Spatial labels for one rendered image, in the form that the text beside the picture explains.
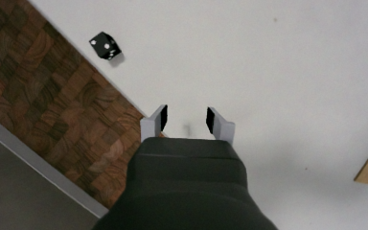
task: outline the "wooden object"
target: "wooden object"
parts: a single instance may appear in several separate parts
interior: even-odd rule
[[[368,184],[368,160],[354,179],[355,182]]]
[[[0,124],[107,208],[142,118],[28,1],[0,1]]]

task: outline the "gray wall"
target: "gray wall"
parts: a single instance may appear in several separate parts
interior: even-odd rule
[[[0,145],[0,230],[83,230],[97,220]]]

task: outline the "dice pip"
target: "dice pip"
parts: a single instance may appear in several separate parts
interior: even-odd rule
[[[89,43],[100,58],[111,60],[122,53],[114,38],[109,34],[101,32],[93,37]]]

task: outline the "die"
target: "die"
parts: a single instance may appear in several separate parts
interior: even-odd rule
[[[109,34],[101,32],[93,37],[89,43],[100,58],[111,60],[122,53],[114,38]]]

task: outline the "brown parquet floor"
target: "brown parquet floor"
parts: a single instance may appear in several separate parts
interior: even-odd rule
[[[0,124],[107,208],[142,118],[27,0],[0,0]]]

